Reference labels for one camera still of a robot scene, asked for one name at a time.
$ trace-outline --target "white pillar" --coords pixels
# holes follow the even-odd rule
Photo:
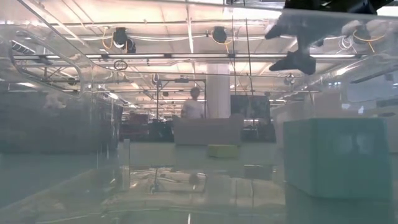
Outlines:
[[[231,115],[231,95],[228,64],[208,64],[206,78],[207,118],[229,118]]]

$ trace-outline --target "person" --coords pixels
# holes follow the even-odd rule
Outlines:
[[[204,115],[203,105],[200,102],[198,102],[198,97],[200,94],[199,88],[193,87],[190,93],[192,99],[188,99],[184,102],[181,110],[181,118],[188,118],[188,119],[204,118],[205,115]]]

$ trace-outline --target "black spotlight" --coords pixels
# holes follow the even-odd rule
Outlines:
[[[116,32],[113,33],[113,44],[119,49],[126,50],[128,54],[134,54],[137,51],[136,43],[127,36],[125,27],[116,28]]]
[[[126,28],[125,27],[117,27],[116,32],[113,33],[113,43],[115,44],[116,47],[121,48],[121,46],[126,44],[126,41],[128,40],[127,34],[126,34]]]
[[[226,41],[225,28],[219,26],[214,27],[212,36],[215,42],[224,44]]]
[[[70,77],[70,78],[68,78],[68,82],[67,82],[67,83],[68,83],[69,85],[71,85],[71,86],[74,86],[74,85],[76,85],[76,79]]]

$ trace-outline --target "yellow cable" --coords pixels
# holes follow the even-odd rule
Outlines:
[[[380,40],[380,39],[382,39],[383,37],[386,36],[386,35],[384,34],[384,35],[382,35],[382,36],[380,36],[380,37],[376,37],[376,38],[367,40],[367,39],[362,39],[362,38],[358,37],[357,35],[355,35],[357,31],[358,31],[358,30],[355,30],[355,31],[353,32],[353,37],[357,38],[358,40],[362,40],[362,41],[367,42],[373,53],[375,53],[375,51],[374,51],[374,48],[373,48],[371,42]]]
[[[384,34],[384,35],[382,35],[382,36],[380,36],[380,37],[376,37],[376,38],[374,38],[374,39],[366,40],[366,39],[362,39],[362,38],[358,37],[357,35],[355,35],[357,31],[358,31],[358,30],[355,30],[355,31],[353,32],[353,37],[357,38],[358,40],[362,40],[362,41],[368,41],[368,42],[377,41],[377,40],[380,40],[380,39],[382,39],[383,37],[386,36],[386,35]]]
[[[228,43],[219,43],[219,42],[217,42],[217,41],[214,39],[214,37],[213,37],[213,31],[211,31],[210,35],[211,35],[211,38],[213,39],[213,41],[216,42],[217,44],[228,45],[228,44],[230,44],[230,43],[232,42],[232,40],[231,40],[231,41],[229,41]]]
[[[107,45],[105,45],[105,41],[104,41],[105,39],[103,38],[102,39],[102,45],[104,46],[104,48],[106,48],[106,49],[111,49],[112,48],[112,46],[113,46],[113,33],[112,33],[112,37],[111,37],[111,46],[110,47],[108,47]]]
[[[373,51],[373,53],[375,53],[375,51],[374,51],[374,49],[373,49],[373,46],[372,46],[372,44],[371,44],[370,41],[368,41],[368,44],[369,44],[369,47],[371,48],[371,50]]]

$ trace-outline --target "yellow-green sponge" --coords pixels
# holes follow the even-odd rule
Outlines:
[[[216,158],[237,158],[239,148],[235,145],[208,145],[208,155]]]

